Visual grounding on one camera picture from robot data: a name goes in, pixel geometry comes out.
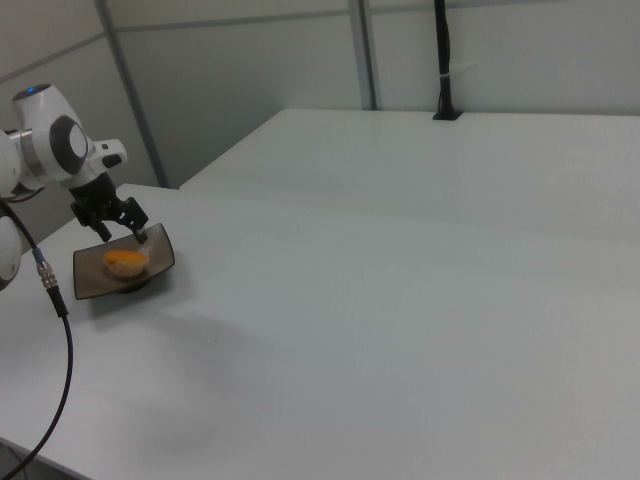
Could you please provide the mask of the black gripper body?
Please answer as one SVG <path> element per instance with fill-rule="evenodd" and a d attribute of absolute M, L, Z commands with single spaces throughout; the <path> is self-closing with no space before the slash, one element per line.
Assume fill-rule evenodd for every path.
<path fill-rule="evenodd" d="M 108 173 L 102 173 L 89 183 L 69 190 L 74 201 L 71 209 L 83 227 L 95 232 L 98 221 L 113 221 L 114 204 L 120 200 Z"/>

